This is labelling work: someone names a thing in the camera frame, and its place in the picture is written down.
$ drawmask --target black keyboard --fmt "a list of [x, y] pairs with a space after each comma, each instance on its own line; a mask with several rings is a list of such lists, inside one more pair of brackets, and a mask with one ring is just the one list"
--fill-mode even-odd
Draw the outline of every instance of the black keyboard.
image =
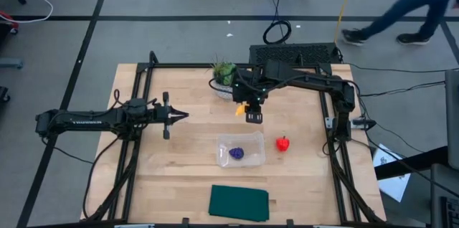
[[316, 63], [340, 63], [332, 43], [274, 44], [250, 46], [250, 63], [264, 64], [267, 60], [278, 60], [292, 65]]
[[459, 228], [459, 201], [442, 196], [443, 227]]

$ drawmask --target purple object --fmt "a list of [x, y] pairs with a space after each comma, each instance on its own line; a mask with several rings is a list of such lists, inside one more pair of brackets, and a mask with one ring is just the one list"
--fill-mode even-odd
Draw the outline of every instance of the purple object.
[[233, 148], [233, 149], [229, 150], [229, 154], [234, 159], [240, 160], [240, 159], [242, 159], [242, 157], [244, 157], [244, 149], [242, 149], [242, 148]]

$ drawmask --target paper sheet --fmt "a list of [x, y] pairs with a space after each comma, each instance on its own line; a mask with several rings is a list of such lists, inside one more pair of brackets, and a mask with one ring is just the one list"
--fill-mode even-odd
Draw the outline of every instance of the paper sheet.
[[[402, 159], [396, 153], [392, 153], [390, 149], [388, 149], [384, 145], [379, 144], [379, 146], [385, 150], [388, 150], [391, 154], [396, 156], [398, 159]], [[383, 150], [379, 148], [376, 150], [376, 153], [373, 156], [373, 166], [374, 167], [380, 166], [385, 163], [390, 163], [393, 161], [395, 161], [395, 158], [393, 158], [388, 153], [384, 152]], [[379, 189], [385, 194], [387, 194], [388, 196], [397, 200], [398, 202], [401, 202], [403, 198], [404, 190], [407, 188], [409, 179], [410, 179], [410, 174], [405, 174], [404, 176], [398, 176], [398, 177], [394, 177], [390, 179], [384, 179], [384, 180], [378, 181]]]

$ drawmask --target wooden tabletop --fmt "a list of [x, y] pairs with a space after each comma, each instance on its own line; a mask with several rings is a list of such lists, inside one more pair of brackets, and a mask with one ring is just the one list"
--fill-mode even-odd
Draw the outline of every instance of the wooden tabletop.
[[[131, 97], [136, 65], [118, 65], [113, 90], [120, 100]], [[334, 65], [333, 73], [352, 80], [348, 65]], [[189, 117], [171, 127], [171, 139], [163, 139], [162, 125], [149, 125], [143, 131], [133, 190], [130, 223], [181, 223], [183, 217], [193, 224], [253, 223], [209, 216], [212, 184], [264, 189], [269, 193], [270, 219], [263, 224], [339, 224], [339, 214], [328, 156], [322, 153], [326, 142], [318, 92], [285, 87], [270, 92], [262, 106], [263, 124], [249, 124], [245, 116], [235, 116], [237, 105], [217, 97], [208, 86], [212, 70], [154, 69], [150, 98], [162, 100], [168, 91], [170, 103]], [[109, 105], [113, 104], [110, 96]], [[328, 97], [331, 112], [331, 100]], [[351, 114], [360, 116], [358, 102]], [[222, 168], [217, 165], [217, 136], [223, 133], [260, 131], [265, 139], [266, 162], [254, 168]], [[280, 153], [275, 139], [285, 134], [290, 148]], [[352, 136], [367, 143], [363, 131]], [[115, 136], [103, 133], [98, 152]], [[93, 173], [87, 198], [92, 214], [113, 187], [121, 142], [100, 158]], [[348, 142], [349, 158], [357, 191], [375, 213], [385, 219], [377, 179], [369, 149]], [[352, 220], [349, 195], [343, 187], [348, 219]], [[124, 192], [118, 200], [122, 209]]]

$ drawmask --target clear plastic container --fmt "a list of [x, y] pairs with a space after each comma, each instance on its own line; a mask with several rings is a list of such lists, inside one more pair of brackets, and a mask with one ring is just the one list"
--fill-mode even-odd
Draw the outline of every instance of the clear plastic container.
[[[230, 150], [242, 148], [244, 156], [233, 158]], [[217, 138], [217, 163], [224, 168], [260, 166], [266, 161], [265, 140], [260, 131], [252, 134], [222, 134]]]

